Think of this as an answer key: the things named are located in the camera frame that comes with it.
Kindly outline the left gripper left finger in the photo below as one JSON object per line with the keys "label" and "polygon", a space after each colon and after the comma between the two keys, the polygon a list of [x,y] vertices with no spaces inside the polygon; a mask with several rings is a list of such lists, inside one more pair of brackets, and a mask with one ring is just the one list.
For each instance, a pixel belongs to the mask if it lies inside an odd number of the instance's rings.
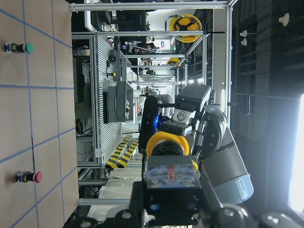
{"label": "left gripper left finger", "polygon": [[144,182],[133,183],[131,199],[127,209],[121,209],[114,217],[114,228],[143,228],[144,222]]}

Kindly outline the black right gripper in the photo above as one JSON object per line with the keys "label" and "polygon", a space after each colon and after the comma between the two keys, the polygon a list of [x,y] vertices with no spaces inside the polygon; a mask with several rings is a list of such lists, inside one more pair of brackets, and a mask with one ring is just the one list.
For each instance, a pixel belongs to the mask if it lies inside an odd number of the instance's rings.
{"label": "black right gripper", "polygon": [[171,119],[161,124],[161,131],[184,137],[189,134],[193,135],[194,140],[190,154],[199,157],[204,137],[204,114],[204,109],[193,112],[176,109]]}

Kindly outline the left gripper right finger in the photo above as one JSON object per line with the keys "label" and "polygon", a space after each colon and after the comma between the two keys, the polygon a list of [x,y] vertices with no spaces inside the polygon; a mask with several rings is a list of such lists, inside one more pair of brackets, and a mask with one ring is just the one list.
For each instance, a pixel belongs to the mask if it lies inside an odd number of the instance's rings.
{"label": "left gripper right finger", "polygon": [[202,196],[199,210],[200,228],[250,228],[252,218],[241,206],[222,204],[208,180],[200,179]]}

